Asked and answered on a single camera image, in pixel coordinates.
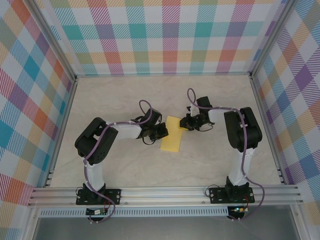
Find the sponge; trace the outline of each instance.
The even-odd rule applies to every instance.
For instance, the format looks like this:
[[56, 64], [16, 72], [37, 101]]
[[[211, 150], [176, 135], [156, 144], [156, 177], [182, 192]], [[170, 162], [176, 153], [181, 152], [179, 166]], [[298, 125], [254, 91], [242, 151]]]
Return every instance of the sponge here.
[[165, 122], [169, 135], [162, 139], [161, 150], [179, 152], [183, 129], [180, 128], [180, 118], [168, 116]]

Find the plaid backdrop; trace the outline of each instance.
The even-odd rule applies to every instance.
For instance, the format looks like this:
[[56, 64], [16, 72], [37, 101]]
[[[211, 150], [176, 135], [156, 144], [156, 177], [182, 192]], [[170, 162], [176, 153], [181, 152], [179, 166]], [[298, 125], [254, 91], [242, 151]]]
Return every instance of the plaid backdrop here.
[[72, 82], [22, 0], [0, 0], [0, 239], [45, 177]]
[[320, 239], [320, 1], [300, 0], [256, 84], [285, 173]]
[[75, 72], [100, 75], [247, 72], [285, 0], [37, 2]]

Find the metal rail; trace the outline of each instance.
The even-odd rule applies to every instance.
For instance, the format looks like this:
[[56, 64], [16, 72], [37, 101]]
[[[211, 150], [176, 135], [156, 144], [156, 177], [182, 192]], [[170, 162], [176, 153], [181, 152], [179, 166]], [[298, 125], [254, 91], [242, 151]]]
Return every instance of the metal rail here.
[[[251, 186], [256, 206], [262, 199], [262, 190]], [[299, 205], [302, 196], [296, 185], [265, 185], [263, 205]], [[117, 208], [127, 207], [196, 207], [196, 206], [236, 206], [236, 203], [210, 204], [205, 196], [206, 186], [180, 187], [122, 187], [121, 202]], [[35, 188], [29, 206], [32, 208], [72, 208], [76, 205], [76, 187]]]

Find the table surface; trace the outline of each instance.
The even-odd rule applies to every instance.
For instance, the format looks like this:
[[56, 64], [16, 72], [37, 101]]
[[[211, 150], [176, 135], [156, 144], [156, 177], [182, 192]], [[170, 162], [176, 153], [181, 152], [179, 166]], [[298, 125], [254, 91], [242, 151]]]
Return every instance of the table surface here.
[[[190, 105], [187, 89], [197, 98], [208, 96], [213, 106], [251, 107], [263, 138], [252, 158], [248, 176], [263, 185], [280, 184], [257, 103], [246, 75], [117, 76], [80, 78], [51, 187], [77, 187], [85, 181], [82, 158], [75, 140], [95, 118], [107, 122], [128, 121], [141, 116], [138, 102], [149, 101], [167, 116], [183, 118]], [[103, 161], [108, 187], [224, 185], [235, 150], [230, 146], [224, 122], [208, 132], [184, 131], [179, 152], [160, 150], [141, 139], [116, 140]]]

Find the beige floor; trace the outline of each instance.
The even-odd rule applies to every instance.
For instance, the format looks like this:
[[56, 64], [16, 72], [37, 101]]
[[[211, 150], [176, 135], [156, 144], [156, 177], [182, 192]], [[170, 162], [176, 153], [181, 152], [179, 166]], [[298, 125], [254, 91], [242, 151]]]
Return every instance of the beige floor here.
[[[263, 140], [252, 159], [248, 176], [261, 184], [280, 184], [248, 77], [239, 76], [125, 76], [80, 78], [51, 187], [77, 187], [84, 182], [82, 159], [75, 140], [95, 117], [127, 121], [140, 116], [138, 102], [148, 100], [167, 116], [182, 118], [193, 88], [197, 97], [208, 96], [213, 106], [251, 107], [262, 128]], [[182, 134], [178, 153], [160, 150], [161, 140], [144, 145], [140, 139], [114, 142], [103, 161], [109, 187], [224, 185], [231, 170], [234, 150], [225, 123], [208, 132]]]

